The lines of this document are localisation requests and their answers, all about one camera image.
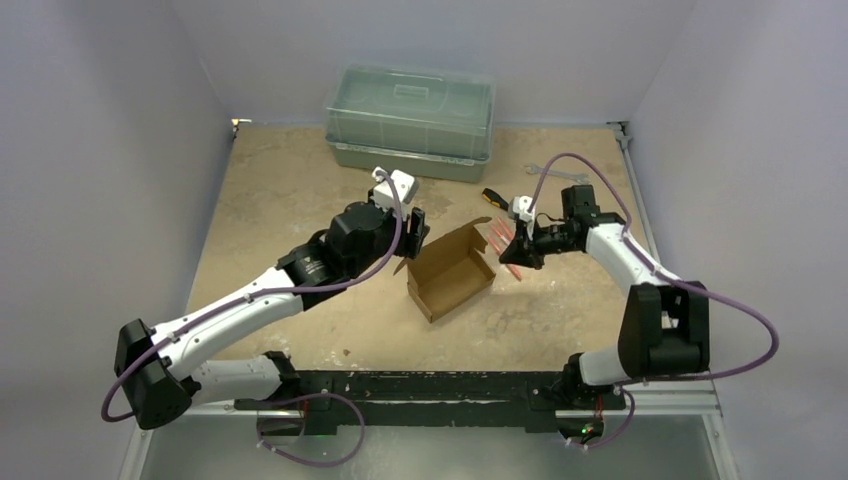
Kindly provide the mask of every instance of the tabletop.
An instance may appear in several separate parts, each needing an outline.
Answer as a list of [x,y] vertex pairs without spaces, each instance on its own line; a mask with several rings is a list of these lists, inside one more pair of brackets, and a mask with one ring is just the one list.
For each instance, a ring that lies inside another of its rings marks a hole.
[[[428,240],[480,216],[506,214],[481,196],[532,195],[544,165],[571,151],[595,163],[634,212],[633,234],[646,245],[624,159],[604,128],[499,128],[491,164],[479,184],[420,179],[413,205],[426,212]],[[618,211],[591,171],[561,159],[557,170],[590,173],[602,211]],[[338,166],[317,127],[241,125],[189,299],[196,310],[244,286],[374,184],[370,172]],[[537,211],[562,216],[560,190],[573,183],[549,177]],[[315,308],[273,323],[221,351],[217,359],[250,358],[268,350],[292,355],[299,369],[559,370],[569,355],[618,338],[625,296],[588,255],[548,256],[523,281],[484,254],[497,277],[492,287],[433,324],[406,289],[399,259],[367,282]]]

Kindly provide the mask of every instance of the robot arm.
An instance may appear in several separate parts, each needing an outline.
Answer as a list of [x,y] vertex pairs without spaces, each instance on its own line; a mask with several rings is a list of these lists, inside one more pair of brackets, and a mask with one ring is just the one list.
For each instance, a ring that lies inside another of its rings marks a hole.
[[[121,329],[115,357],[118,376],[153,345],[167,343],[122,385],[141,428],[165,425],[191,405],[233,398],[264,400],[280,388],[291,373],[286,371],[290,363],[280,352],[251,360],[208,359],[250,333],[345,290],[331,287],[298,294],[287,291],[292,287],[329,287],[350,281],[386,255],[398,220],[392,191],[381,176],[384,173],[374,171],[378,184],[368,192],[366,202],[348,205],[328,229],[316,232],[244,287],[153,328],[139,319]],[[424,212],[410,207],[417,182],[397,170],[391,179],[404,225],[393,253],[415,258],[429,231]],[[205,320],[180,335],[181,328],[200,317]]]
[[[655,273],[659,263],[635,241],[625,243],[624,236],[630,233],[625,232],[624,220],[617,213],[600,211],[591,185],[562,190],[564,220],[546,227],[536,222],[530,204],[526,196],[510,204],[516,234],[500,256],[501,263],[540,269],[545,255],[581,251],[600,263],[627,295],[617,345],[573,355],[563,370],[566,396],[591,399],[616,383],[707,370],[707,299],[659,278]],[[671,327],[663,327],[664,316],[672,319]]]

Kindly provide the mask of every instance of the orange object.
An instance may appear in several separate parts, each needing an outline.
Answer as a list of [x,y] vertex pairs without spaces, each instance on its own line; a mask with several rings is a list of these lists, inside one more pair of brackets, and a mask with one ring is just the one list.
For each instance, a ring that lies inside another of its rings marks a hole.
[[[494,238],[492,238],[492,236],[491,236],[491,235],[486,235],[486,239],[487,239],[487,240],[489,240],[489,245],[491,245],[491,246],[492,246],[492,248],[494,248],[494,249],[495,249],[495,252],[496,252],[498,255],[500,255],[501,253],[503,253],[503,248],[501,248],[501,247],[498,245],[498,242],[496,242],[496,241],[495,241],[495,239],[494,239]],[[516,267],[515,265],[507,265],[507,266],[506,266],[506,268],[508,268],[508,269],[509,269],[509,271],[510,271],[510,272],[512,272],[512,274],[515,276],[515,278],[516,278],[519,282],[521,281],[521,272],[519,272],[519,271],[518,271],[518,267]]]
[[504,245],[509,245],[510,240],[506,237],[506,234],[504,234],[503,231],[501,231],[500,228],[498,228],[496,225],[492,225],[492,224],[489,224],[489,228],[491,228],[492,232],[494,232],[494,234],[497,235],[498,238],[500,238],[502,242],[504,242]]
[[509,240],[512,241],[512,239],[515,238],[515,233],[512,232],[512,229],[509,228],[509,225],[507,225],[506,222],[504,222],[503,219],[501,219],[501,217],[497,217],[497,218],[498,218],[498,223],[501,224],[501,228],[504,229],[504,232],[506,233],[507,238],[509,238]]

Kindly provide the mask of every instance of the white wall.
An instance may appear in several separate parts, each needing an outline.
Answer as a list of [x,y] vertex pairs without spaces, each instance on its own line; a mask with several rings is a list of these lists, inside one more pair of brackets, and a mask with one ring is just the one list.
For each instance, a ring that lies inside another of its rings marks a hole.
[[0,477],[115,478],[117,332],[185,307],[231,126],[167,0],[4,7]]
[[[660,253],[773,318],[782,344],[718,382],[746,479],[848,470],[848,3],[701,0],[633,119]],[[766,349],[715,308],[713,366]]]
[[319,122],[349,61],[482,71],[496,119],[630,117],[695,0],[174,0],[233,116]]

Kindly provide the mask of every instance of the open cardboard box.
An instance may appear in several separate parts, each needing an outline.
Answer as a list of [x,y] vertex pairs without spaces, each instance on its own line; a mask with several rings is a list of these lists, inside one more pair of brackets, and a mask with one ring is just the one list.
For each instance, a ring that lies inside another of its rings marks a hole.
[[435,322],[495,281],[495,271],[481,255],[486,239],[474,228],[490,221],[480,217],[424,245],[415,260],[404,260],[409,296]]

